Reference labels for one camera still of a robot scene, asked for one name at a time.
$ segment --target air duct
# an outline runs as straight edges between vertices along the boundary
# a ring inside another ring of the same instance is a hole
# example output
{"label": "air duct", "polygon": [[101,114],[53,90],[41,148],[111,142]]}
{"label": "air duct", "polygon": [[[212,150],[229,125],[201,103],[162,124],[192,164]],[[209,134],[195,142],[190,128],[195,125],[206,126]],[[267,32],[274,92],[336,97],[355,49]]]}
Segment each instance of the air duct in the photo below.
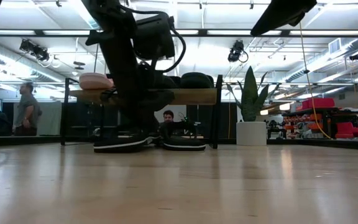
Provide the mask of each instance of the air duct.
{"label": "air duct", "polygon": [[[341,39],[341,49],[338,52],[331,54],[329,50],[325,50],[324,52],[320,53],[319,55],[307,60],[306,64],[308,70],[310,72],[316,71],[324,66],[333,63],[338,58],[348,57],[353,55],[358,51],[358,39]],[[302,64],[301,66],[289,71],[282,82],[292,82],[297,78],[306,75],[304,72],[305,66]]]}
{"label": "air duct", "polygon": [[21,58],[21,56],[19,54],[15,53],[11,50],[8,50],[4,47],[1,47],[1,46],[0,46],[0,55],[10,58],[12,60],[20,59],[19,60],[20,62],[18,62],[18,63],[21,63],[29,68],[34,68],[34,70],[36,70],[37,73],[39,73],[39,75],[47,77],[50,80],[53,80],[55,82],[62,82],[65,79],[65,77],[63,75],[56,73],[56,72],[52,71],[51,69],[43,68],[37,62],[33,62],[25,57]]}

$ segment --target ceiling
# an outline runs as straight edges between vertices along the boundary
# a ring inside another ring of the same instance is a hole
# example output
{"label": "ceiling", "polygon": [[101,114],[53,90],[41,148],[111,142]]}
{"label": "ceiling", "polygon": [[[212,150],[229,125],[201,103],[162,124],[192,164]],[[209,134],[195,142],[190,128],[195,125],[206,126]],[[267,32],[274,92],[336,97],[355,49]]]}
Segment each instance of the ceiling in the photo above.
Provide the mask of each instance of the ceiling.
{"label": "ceiling", "polygon": [[[177,29],[251,29],[269,4],[269,0],[131,0],[130,6],[140,11],[159,10],[174,16]],[[60,0],[57,7],[55,0],[3,0],[0,7],[0,29],[97,29],[87,13],[81,0]],[[144,15],[135,15],[136,19]],[[302,20],[304,29],[358,29],[357,0],[318,0]],[[290,26],[281,29],[293,29]],[[23,37],[0,37],[0,47],[18,55]],[[72,72],[108,72],[103,55],[96,51],[97,45],[86,46],[86,38],[74,37],[31,37],[32,42],[48,48],[51,59],[37,65],[46,67],[51,72],[63,77],[78,77]],[[336,38],[304,38],[305,57],[312,60],[315,56],[328,50],[328,44]],[[260,78],[265,72],[267,82],[278,82],[288,72],[303,65],[303,51],[300,38],[258,37],[185,37],[187,51],[178,66],[178,74],[203,72],[217,77],[225,76],[224,81],[242,80],[245,68],[235,69],[239,63],[229,63],[227,55],[236,40],[243,40],[249,47],[247,66],[253,66],[255,76]],[[181,44],[176,37],[177,55]],[[36,62],[30,55],[24,55]],[[75,70],[73,62],[84,62],[84,70]],[[163,60],[157,69],[168,68],[174,62]],[[344,60],[319,68],[316,72],[330,76],[344,69]]]}

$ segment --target pink cushion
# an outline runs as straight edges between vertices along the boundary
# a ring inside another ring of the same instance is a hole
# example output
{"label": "pink cushion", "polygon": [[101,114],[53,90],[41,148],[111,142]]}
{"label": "pink cushion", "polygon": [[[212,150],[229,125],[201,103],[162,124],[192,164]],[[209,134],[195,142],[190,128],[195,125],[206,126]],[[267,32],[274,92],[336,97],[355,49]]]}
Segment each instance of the pink cushion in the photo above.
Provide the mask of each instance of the pink cushion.
{"label": "pink cushion", "polygon": [[83,90],[106,90],[113,86],[112,80],[100,73],[84,73],[80,76],[80,87]]}

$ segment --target gray t-shirt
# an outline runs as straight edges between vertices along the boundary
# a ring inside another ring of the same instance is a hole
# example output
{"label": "gray t-shirt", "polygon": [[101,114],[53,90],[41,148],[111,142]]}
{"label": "gray t-shirt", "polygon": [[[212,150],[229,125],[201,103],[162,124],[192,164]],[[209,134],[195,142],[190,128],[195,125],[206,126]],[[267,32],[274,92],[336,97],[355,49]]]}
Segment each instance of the gray t-shirt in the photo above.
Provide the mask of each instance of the gray t-shirt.
{"label": "gray t-shirt", "polygon": [[32,94],[25,94],[20,98],[19,106],[17,106],[17,119],[15,120],[16,127],[23,125],[25,109],[29,106],[34,106],[34,110],[29,118],[31,127],[37,128],[38,117],[41,115],[41,111],[37,100]]}

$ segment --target yellow cable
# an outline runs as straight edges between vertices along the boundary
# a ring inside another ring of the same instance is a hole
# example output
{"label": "yellow cable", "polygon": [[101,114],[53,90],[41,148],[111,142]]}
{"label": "yellow cable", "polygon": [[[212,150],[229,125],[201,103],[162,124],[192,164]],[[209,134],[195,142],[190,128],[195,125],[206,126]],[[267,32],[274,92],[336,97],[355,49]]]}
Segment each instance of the yellow cable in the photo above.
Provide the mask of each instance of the yellow cable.
{"label": "yellow cable", "polygon": [[[300,32],[301,32],[301,43],[302,43],[302,52],[303,52],[303,62],[305,63],[305,70],[307,70],[307,65],[306,65],[306,56],[305,56],[305,47],[303,46],[303,34],[302,34],[302,24],[301,22],[299,23],[299,27],[300,27]],[[328,139],[331,139],[331,137],[329,137],[329,135],[327,133],[325,133],[323,131],[323,129],[321,129],[318,121],[317,121],[317,114],[316,114],[316,107],[314,106],[314,97],[313,97],[313,92],[312,92],[312,88],[311,88],[311,84],[310,84],[310,80],[309,80],[309,73],[306,73],[306,77],[308,79],[308,85],[309,85],[309,90],[310,90],[310,95],[311,95],[311,104],[313,106],[313,113],[314,113],[314,120],[316,121],[317,127],[318,129],[321,131],[321,133],[323,135],[325,135]]]}

